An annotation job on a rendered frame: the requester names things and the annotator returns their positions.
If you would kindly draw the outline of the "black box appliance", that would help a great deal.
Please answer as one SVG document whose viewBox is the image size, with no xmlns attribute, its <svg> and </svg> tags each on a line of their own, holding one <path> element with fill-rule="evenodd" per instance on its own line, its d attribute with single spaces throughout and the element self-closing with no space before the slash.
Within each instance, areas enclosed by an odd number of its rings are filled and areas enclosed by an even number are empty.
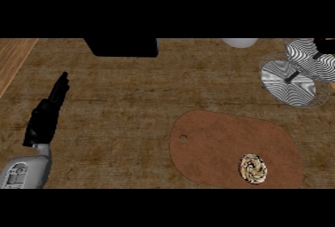
<svg viewBox="0 0 335 227">
<path fill-rule="evenodd" d="M 86 38 L 93 54 L 99 57 L 139 57 L 158 56 L 155 38 Z"/>
</svg>

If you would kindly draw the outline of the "pale grey round object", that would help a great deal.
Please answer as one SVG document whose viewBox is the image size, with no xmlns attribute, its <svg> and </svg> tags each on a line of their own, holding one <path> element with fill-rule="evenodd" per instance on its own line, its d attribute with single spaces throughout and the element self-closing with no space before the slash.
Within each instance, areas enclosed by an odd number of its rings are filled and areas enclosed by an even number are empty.
<svg viewBox="0 0 335 227">
<path fill-rule="evenodd" d="M 257 38 L 223 38 L 223 42 L 239 49 L 251 47 L 257 41 Z"/>
</svg>

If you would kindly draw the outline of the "tan swirl-patterned lemon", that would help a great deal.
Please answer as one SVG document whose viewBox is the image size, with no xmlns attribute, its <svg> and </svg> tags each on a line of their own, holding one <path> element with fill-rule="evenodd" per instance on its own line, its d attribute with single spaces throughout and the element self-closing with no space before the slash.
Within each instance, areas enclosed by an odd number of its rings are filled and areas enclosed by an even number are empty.
<svg viewBox="0 0 335 227">
<path fill-rule="evenodd" d="M 238 172 L 250 184 L 264 183 L 269 171 L 266 163 L 257 154 L 248 153 L 241 157 Z"/>
</svg>

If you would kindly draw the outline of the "brown wooden cutting board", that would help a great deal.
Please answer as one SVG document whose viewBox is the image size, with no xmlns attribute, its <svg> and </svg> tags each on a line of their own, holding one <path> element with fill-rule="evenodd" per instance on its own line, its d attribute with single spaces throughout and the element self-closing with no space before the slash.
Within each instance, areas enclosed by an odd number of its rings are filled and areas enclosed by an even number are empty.
<svg viewBox="0 0 335 227">
<path fill-rule="evenodd" d="M 242 178 L 241 159 L 256 154 L 264 161 L 264 182 Z M 197 183 L 229 189 L 297 189 L 304 171 L 295 141 L 270 121 L 204 110 L 177 119 L 170 155 L 180 174 Z"/>
</svg>

